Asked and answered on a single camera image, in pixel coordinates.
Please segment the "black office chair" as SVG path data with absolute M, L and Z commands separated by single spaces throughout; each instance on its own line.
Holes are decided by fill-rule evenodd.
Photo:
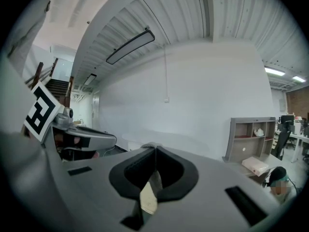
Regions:
M 271 155 L 275 156 L 279 160 L 282 160 L 284 155 L 284 147 L 291 134 L 290 130 L 291 121 L 286 121 L 283 125 L 283 130 L 280 132 L 277 140 L 277 144 L 274 149 L 271 150 Z

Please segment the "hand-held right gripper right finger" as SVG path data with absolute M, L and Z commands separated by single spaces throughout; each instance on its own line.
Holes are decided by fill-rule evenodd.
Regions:
M 228 164 L 173 148 L 198 171 L 195 187 L 178 201 L 159 203 L 141 232 L 286 232 L 294 198 L 275 197 Z

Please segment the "gray shelf unit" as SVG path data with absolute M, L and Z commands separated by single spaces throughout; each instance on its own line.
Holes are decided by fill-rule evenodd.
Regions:
M 231 118 L 229 140 L 223 161 L 241 164 L 249 157 L 263 161 L 271 153 L 275 125 L 275 117 Z

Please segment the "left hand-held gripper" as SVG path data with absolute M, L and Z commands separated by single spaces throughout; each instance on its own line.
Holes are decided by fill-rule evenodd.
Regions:
M 81 145 L 77 150 L 101 150 L 115 146 L 117 138 L 112 134 L 83 126 L 69 127 L 72 124 L 73 110 L 60 104 L 42 82 L 39 81 L 31 92 L 35 95 L 36 101 L 30 109 L 24 125 L 39 142 L 43 141 L 50 124 L 55 122 L 64 130 L 53 127 L 54 134 L 66 133 L 81 137 Z

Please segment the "pale pink box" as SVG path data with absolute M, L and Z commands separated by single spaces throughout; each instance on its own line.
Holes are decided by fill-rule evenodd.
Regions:
M 268 164 L 260 161 L 255 157 L 249 157 L 247 159 L 244 159 L 241 164 L 256 176 L 261 176 L 262 174 L 264 174 L 269 167 Z

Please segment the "long black ceiling light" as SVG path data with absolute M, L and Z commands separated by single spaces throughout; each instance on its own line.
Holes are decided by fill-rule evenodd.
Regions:
M 128 42 L 114 50 L 114 52 L 106 59 L 108 64 L 115 64 L 128 54 L 132 53 L 133 51 L 139 49 L 146 44 L 149 44 L 155 40 L 154 34 L 149 30 L 145 30 L 144 32 L 140 33 L 136 37 L 130 39 Z

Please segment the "person's white t-shirt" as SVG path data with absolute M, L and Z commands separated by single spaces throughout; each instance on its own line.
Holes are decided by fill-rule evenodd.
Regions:
M 4 54 L 22 76 L 31 46 L 46 18 L 51 0 L 32 0 L 23 10 L 4 45 Z

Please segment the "short black ceiling light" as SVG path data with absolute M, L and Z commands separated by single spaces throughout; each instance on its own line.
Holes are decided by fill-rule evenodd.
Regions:
M 87 79 L 85 80 L 84 85 L 85 85 L 85 86 L 90 85 L 90 84 L 96 79 L 96 77 L 97 77 L 96 74 L 91 73 L 91 74 L 87 77 Z

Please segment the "person's left hand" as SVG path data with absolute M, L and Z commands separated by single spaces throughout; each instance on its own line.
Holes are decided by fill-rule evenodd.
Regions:
M 54 134 L 56 150 L 63 161 L 75 161 L 95 159 L 99 157 L 97 151 L 80 151 L 77 148 L 81 145 L 81 137 L 69 134 Z

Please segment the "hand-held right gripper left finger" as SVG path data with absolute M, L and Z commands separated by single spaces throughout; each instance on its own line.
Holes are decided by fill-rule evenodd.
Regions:
M 144 217 L 136 180 L 153 167 L 155 151 L 142 148 L 107 158 L 62 162 L 46 148 L 43 223 L 56 232 L 157 232 L 157 216 Z

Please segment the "white office desks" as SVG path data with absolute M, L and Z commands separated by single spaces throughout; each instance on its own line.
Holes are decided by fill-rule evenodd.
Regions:
M 294 140 L 294 152 L 291 163 L 295 163 L 303 150 L 303 143 L 309 144 L 309 127 L 304 127 L 304 120 L 294 114 L 281 115 L 279 123 L 275 128 L 275 134 L 289 131 L 288 140 Z

